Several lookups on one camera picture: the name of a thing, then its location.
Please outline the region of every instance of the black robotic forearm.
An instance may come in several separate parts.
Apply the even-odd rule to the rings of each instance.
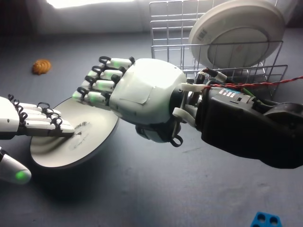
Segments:
[[[261,102],[226,88],[205,89],[196,127],[206,143],[276,168],[303,165],[303,105]]]

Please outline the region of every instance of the metal wire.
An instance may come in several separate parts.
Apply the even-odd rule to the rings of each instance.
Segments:
[[[203,4],[208,2],[209,8],[203,8]],[[277,6],[278,0],[272,0]],[[201,48],[214,48],[214,58],[209,60],[214,69],[216,69],[215,59],[220,48],[230,48],[231,54],[228,59],[228,66],[232,66],[232,59],[237,52],[239,45],[247,48],[247,54],[243,59],[245,66],[248,53],[253,49],[253,45],[277,45],[278,49],[270,57],[257,62],[253,67],[216,69],[224,72],[230,72],[233,79],[238,78],[239,83],[246,81],[273,82],[280,81],[284,77],[287,66],[277,65],[277,58],[282,49],[283,41],[271,42],[247,42],[232,44],[188,44],[188,38],[191,28],[196,21],[200,19],[208,10],[215,7],[215,0],[167,0],[154,1],[150,3],[150,30],[151,30],[151,56],[155,59],[161,59],[170,62],[185,72],[187,76],[195,77],[199,69],[205,68],[200,62]],[[190,50],[192,46],[199,46],[199,58],[193,58]],[[271,98],[276,93],[278,86],[270,90]]]

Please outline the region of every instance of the plate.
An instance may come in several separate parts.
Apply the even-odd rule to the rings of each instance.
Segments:
[[[233,0],[212,8],[195,23],[189,44],[205,44],[190,48],[194,58],[206,67],[250,67],[275,51],[284,31],[283,16],[271,3]]]
[[[83,105],[71,98],[56,110],[75,128],[71,138],[32,137],[32,159],[46,168],[68,168],[92,158],[114,134],[118,117],[110,110]]]

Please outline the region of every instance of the bright light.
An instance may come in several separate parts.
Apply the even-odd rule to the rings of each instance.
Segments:
[[[46,0],[48,4],[51,4],[56,9],[84,6],[102,2],[127,2],[134,0]]]

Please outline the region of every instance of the gray table surface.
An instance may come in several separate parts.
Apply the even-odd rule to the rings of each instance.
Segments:
[[[289,29],[278,63],[286,78],[302,75],[302,29]],[[70,97],[98,57],[150,57],[149,34],[0,39],[0,96],[55,106]],[[34,76],[31,64],[47,58],[53,69]],[[302,103],[303,81],[282,85],[276,101]],[[37,227],[248,227],[257,211],[279,215],[285,227],[302,226],[303,167],[274,169],[204,143],[183,126],[174,148],[136,135],[120,121],[108,147],[66,171],[45,171],[30,159],[30,138],[0,146],[33,172],[25,186],[0,182],[0,226]]]

